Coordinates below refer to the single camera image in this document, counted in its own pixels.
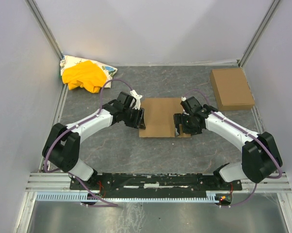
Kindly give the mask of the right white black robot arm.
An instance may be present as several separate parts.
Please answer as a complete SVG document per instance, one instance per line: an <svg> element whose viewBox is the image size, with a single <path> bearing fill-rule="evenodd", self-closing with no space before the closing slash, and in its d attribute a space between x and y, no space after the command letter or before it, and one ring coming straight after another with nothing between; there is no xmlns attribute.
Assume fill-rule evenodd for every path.
<svg viewBox="0 0 292 233"><path fill-rule="evenodd" d="M213 174L229 183L249 179L260 183L266 178L279 179L283 165L274 137L268 133L249 130L224 116L216 108L201 105L195 97L182 97L182 113L174 114L175 135L197 135L203 130L214 132L241 152L241 161L227 163Z"/></svg>

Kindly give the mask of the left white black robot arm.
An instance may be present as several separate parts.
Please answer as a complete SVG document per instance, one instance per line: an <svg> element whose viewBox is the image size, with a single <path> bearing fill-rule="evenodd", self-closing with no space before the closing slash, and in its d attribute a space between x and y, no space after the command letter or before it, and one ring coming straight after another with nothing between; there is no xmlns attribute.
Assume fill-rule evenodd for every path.
<svg viewBox="0 0 292 233"><path fill-rule="evenodd" d="M141 98L142 95L135 90L121 92L116 99L79 121L67 125L55 124L43 148L43 157L59 170L85 182L92 179L97 171L80 158L81 143L100 130L119 122L124 122L127 127L145 129Z"/></svg>

